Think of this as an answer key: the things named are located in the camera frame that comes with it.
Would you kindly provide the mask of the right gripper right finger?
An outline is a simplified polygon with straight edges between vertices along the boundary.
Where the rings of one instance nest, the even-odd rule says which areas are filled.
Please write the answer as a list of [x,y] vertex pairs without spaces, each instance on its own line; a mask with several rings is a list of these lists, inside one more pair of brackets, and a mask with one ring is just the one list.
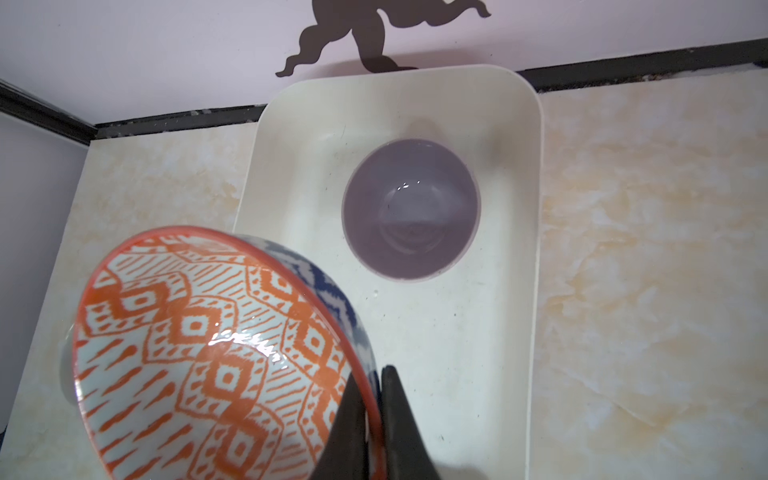
[[440,480],[394,366],[383,368],[381,408],[389,480]]

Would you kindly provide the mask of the lavender ceramic bowl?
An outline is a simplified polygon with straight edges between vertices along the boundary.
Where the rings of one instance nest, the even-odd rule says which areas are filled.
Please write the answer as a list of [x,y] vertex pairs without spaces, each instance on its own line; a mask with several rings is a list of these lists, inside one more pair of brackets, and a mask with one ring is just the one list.
[[421,281],[465,253],[481,216],[471,170],[445,146],[403,139],[371,152],[352,174],[342,226],[355,257],[391,280]]

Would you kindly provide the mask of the orange patterned bowl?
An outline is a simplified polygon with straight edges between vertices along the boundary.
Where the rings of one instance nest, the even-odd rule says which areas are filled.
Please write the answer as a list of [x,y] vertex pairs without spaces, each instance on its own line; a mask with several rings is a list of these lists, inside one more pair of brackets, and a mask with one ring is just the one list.
[[379,379],[341,288],[269,240],[167,226],[115,247],[73,324],[81,418],[113,479],[306,479],[354,381],[386,475]]

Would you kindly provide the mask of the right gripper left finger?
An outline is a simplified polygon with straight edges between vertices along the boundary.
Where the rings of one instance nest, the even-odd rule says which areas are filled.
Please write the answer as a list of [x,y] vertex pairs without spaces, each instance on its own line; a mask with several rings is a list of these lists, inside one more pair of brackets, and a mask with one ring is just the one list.
[[310,479],[368,479],[366,429],[365,405],[350,375],[330,435]]

